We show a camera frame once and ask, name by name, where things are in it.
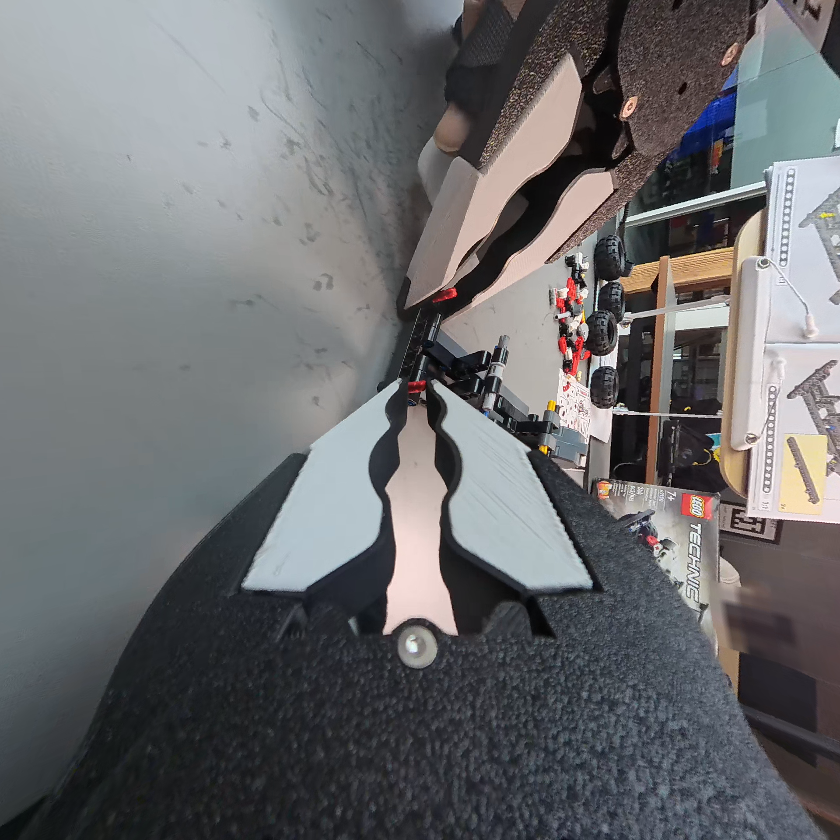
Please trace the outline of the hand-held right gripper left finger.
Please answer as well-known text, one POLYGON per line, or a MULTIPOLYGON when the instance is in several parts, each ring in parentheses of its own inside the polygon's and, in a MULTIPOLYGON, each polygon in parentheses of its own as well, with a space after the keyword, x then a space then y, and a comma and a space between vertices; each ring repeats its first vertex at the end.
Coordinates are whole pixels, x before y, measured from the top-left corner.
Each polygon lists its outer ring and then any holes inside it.
POLYGON ((401 459, 403 381, 316 440, 242 580, 249 594, 333 606, 360 634, 383 634, 396 565, 386 488, 401 459))

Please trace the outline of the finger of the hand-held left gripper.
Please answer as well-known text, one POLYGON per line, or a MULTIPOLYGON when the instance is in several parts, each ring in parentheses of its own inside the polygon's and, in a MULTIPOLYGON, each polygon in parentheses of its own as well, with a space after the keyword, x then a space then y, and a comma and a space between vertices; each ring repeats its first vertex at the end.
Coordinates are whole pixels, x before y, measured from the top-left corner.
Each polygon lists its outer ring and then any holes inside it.
POLYGON ((565 54, 487 163, 474 167, 461 156, 453 160, 407 269, 404 310, 422 306, 444 289, 514 194, 560 157, 581 95, 578 66, 572 54, 565 54))
POLYGON ((528 209, 458 283, 456 308, 472 309, 488 301, 575 248, 587 238, 586 225, 615 189, 612 171, 586 170, 563 191, 551 214, 528 209))

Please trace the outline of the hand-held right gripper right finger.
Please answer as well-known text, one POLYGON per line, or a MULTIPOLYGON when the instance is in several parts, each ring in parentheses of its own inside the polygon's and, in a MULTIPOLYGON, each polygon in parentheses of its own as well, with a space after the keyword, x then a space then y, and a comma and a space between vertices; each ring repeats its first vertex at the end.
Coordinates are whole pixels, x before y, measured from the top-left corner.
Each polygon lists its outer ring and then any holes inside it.
POLYGON ((542 596, 593 592, 595 579, 532 463, 532 451, 448 388, 427 388, 434 464, 446 492, 440 570, 459 634, 480 634, 502 603, 550 630, 542 596))

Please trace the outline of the long black toy beam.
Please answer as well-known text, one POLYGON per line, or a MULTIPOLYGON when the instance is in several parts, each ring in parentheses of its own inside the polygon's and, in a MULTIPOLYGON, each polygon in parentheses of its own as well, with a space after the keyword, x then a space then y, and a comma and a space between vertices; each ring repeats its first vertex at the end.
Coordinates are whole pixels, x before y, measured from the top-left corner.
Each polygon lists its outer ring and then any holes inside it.
POLYGON ((429 351, 435 346, 442 321, 436 308, 420 310, 399 358, 396 377, 409 382, 408 391, 418 395, 425 390, 430 361, 429 351))

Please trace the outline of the partly built toy chassis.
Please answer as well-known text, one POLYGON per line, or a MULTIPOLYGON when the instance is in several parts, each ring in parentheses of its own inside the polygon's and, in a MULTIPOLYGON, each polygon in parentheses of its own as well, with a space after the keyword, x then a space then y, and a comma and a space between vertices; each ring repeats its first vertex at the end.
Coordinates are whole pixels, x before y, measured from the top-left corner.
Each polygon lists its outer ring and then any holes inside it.
POLYGON ((492 351, 467 352, 443 330, 449 305, 456 298, 455 288, 445 288, 435 293, 426 305, 401 316, 406 326, 400 329, 392 360, 377 390, 381 391, 397 379, 399 358, 406 348, 418 312, 430 307, 436 308, 441 313, 442 321, 437 342, 428 352, 430 361, 425 390, 418 395, 408 391, 409 405, 424 403, 427 385, 438 382, 509 432, 520 443, 542 451, 561 467, 582 470, 589 444, 573 429, 560 425, 557 403, 552 402, 541 414, 532 413, 525 403, 503 385, 509 357, 509 337, 501 335, 492 351))

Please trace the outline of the grey desk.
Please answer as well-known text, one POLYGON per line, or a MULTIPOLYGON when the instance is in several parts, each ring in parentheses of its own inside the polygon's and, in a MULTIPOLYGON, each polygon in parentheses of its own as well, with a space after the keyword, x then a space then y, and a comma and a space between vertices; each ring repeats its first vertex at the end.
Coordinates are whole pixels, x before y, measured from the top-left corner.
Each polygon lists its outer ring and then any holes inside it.
POLYGON ((154 595, 375 391, 462 2, 2 2, 2 835, 154 595))

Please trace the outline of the person's left hand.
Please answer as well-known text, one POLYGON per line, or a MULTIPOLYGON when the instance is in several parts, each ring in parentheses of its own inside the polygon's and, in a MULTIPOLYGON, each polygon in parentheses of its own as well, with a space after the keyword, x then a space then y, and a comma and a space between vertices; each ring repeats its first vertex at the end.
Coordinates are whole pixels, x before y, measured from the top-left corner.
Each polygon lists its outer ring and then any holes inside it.
POLYGON ((435 133, 436 146, 455 154, 472 123, 489 103, 497 70, 523 1, 464 1, 454 25, 457 52, 444 82, 446 110, 435 133))

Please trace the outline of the pile of red white pieces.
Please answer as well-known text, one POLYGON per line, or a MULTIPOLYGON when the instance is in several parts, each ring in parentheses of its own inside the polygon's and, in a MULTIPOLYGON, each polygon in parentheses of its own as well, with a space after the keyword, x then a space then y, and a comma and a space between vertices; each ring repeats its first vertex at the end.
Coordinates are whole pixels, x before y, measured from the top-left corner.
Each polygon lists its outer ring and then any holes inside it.
POLYGON ((549 305, 553 320, 558 327, 558 350, 562 372, 579 381, 579 368, 591 352, 586 348, 589 339, 589 325, 585 319, 585 301, 589 289, 585 275, 590 263, 583 253, 567 255, 564 264, 570 275, 564 287, 549 289, 549 305))

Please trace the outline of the toy sticker sheet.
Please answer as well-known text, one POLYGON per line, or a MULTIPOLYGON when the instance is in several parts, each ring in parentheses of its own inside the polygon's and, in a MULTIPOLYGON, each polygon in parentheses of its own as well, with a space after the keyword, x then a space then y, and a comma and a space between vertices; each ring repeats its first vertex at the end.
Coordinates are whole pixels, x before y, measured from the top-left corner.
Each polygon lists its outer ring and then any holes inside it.
POLYGON ((579 433, 584 440, 592 437, 609 443, 613 429, 613 409, 594 406, 590 389, 560 371, 556 413, 560 425, 579 433))

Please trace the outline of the toy set box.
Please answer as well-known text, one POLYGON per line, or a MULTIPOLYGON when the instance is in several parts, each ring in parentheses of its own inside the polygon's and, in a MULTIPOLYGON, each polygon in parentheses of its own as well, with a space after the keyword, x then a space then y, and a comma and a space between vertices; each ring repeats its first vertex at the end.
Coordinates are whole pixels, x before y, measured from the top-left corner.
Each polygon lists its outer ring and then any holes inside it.
POLYGON ((721 571, 718 493, 615 478, 595 479, 591 492, 652 556, 718 655, 711 609, 721 571))

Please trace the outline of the black backpack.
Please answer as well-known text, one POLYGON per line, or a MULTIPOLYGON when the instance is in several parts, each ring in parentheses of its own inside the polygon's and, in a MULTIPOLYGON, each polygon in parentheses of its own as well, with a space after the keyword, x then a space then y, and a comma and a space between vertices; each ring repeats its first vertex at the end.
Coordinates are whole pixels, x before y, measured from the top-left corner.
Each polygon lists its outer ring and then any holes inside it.
POLYGON ((663 487, 693 487, 703 482, 706 468, 714 461, 716 442, 682 422, 666 419, 661 424, 657 453, 657 478, 663 487))

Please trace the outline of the black white marker tag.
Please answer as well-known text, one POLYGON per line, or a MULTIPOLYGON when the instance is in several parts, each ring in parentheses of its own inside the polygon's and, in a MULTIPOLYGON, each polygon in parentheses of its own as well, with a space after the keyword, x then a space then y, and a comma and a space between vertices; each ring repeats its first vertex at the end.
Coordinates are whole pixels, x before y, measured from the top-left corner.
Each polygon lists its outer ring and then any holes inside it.
POLYGON ((740 538, 762 543, 781 543, 782 523, 770 518, 748 515, 744 505, 722 501, 719 506, 718 527, 721 536, 740 538))

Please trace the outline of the white book stand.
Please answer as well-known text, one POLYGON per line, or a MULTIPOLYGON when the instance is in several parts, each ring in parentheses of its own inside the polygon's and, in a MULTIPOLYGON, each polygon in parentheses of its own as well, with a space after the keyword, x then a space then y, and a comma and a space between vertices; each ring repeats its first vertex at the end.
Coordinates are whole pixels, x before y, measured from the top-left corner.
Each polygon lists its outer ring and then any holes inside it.
MULTIPOLYGON (((768 322, 767 297, 768 267, 759 263, 765 260, 768 210, 764 208, 741 227, 735 246, 729 283, 728 301, 728 350, 721 363, 723 386, 721 420, 722 478, 733 493, 743 500, 749 497, 749 468, 758 466, 758 445, 737 449, 747 437, 761 439, 765 417, 768 414, 768 397, 764 394, 764 340, 760 333, 768 322)), ((629 312, 642 320, 651 311, 629 312)))

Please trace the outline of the open instruction booklet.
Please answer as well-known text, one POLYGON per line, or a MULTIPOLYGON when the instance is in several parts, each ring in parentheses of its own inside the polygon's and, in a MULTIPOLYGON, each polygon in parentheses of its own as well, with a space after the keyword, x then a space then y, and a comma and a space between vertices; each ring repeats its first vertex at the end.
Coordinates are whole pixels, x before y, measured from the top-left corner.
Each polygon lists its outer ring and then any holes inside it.
POLYGON ((775 163, 764 257, 768 414, 749 468, 752 515, 839 521, 839 160, 775 163))

